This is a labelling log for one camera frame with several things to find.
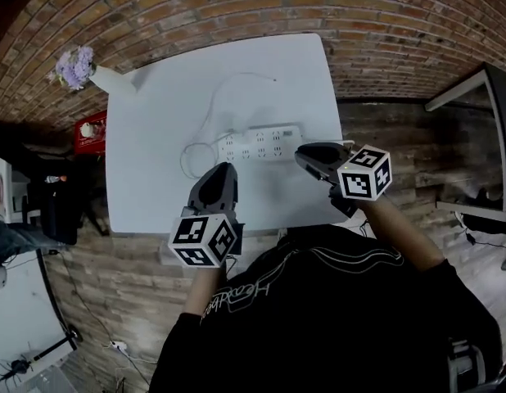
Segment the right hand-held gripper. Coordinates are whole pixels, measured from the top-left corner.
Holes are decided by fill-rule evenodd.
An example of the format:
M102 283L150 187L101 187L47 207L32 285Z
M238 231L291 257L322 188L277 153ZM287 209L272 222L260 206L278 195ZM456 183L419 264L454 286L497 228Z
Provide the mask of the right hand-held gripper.
M364 145L355 154L335 142L312 142L299 146L296 163L317 180L335 183L330 191L332 205L350 219L357 211L355 201L376 201L391 185L391 155ZM317 159L347 159L338 168Z

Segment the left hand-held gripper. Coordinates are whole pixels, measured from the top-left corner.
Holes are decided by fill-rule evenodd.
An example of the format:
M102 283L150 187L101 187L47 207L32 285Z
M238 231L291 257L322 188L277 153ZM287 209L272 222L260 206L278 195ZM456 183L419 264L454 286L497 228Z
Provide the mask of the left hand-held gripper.
M223 201L223 211L206 208ZM242 252L243 224L235 215L238 200L237 171L222 162L208 170L192 187L187 205L174 221L168 248L190 268L220 268L229 255Z

